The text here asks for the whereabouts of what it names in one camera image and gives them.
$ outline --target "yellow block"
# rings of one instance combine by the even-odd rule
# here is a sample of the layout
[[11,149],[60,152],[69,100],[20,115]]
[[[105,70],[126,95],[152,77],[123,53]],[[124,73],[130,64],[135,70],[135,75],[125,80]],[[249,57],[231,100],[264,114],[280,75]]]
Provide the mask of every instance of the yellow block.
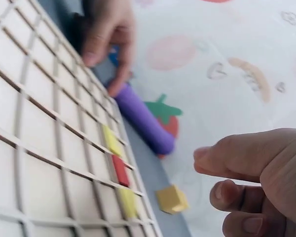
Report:
[[156,195],[160,210],[166,213],[175,214],[189,208],[185,194],[175,185],[156,191]]
[[103,125],[103,132],[109,150],[120,157],[122,154],[120,143],[114,136],[113,132],[105,125]]
[[124,213],[127,219],[133,219],[137,217],[137,209],[135,204],[135,194],[130,189],[119,189],[119,193],[122,200]]

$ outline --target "grid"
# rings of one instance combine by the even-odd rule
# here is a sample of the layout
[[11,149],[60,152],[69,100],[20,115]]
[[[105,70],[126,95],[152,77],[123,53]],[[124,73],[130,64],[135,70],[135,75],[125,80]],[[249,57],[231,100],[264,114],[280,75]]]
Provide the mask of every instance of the grid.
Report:
[[[121,145],[135,219],[102,124]],[[115,101],[35,0],[0,0],[0,236],[162,236]]]

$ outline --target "strawberry drawing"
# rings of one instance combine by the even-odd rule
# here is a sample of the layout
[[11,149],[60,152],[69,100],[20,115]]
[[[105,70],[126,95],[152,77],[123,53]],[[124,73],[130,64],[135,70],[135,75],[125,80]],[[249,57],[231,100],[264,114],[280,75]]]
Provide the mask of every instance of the strawberry drawing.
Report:
[[166,95],[162,94],[155,102],[145,102],[148,109],[158,119],[160,125],[175,138],[179,132],[179,121],[177,116],[182,115],[182,110],[164,104]]

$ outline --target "cartoon drawing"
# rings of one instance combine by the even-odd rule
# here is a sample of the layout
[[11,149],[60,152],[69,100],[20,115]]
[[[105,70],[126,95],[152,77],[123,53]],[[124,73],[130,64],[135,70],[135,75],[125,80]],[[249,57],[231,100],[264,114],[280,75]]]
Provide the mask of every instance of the cartoon drawing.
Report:
[[282,19],[293,26],[296,26],[296,14],[293,12],[281,12]]
[[162,94],[156,102],[145,102],[148,109],[158,119],[160,125],[175,138],[179,132],[179,121],[177,116],[182,115],[182,110],[164,104],[166,95]]
[[278,92],[285,93],[286,92],[286,85],[284,82],[280,82],[275,87]]
[[264,102],[267,103],[271,100],[270,86],[263,72],[258,67],[238,58],[229,58],[228,62],[230,65],[238,67],[245,72],[243,78],[254,92],[261,93]]
[[222,79],[227,76],[227,73],[223,71],[223,64],[218,62],[214,63],[212,66],[209,67],[207,71],[207,77],[209,79]]
[[188,64],[196,52],[193,39],[185,35],[167,36],[158,39],[147,49],[146,61],[152,69],[169,71]]

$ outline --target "play dough roll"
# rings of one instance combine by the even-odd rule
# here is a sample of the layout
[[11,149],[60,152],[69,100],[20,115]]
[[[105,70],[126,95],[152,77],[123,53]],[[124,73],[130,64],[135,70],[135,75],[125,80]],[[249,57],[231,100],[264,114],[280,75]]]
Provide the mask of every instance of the play dough roll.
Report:
[[167,155],[172,152],[175,138],[160,126],[130,85],[125,84],[115,100],[121,113],[156,154]]

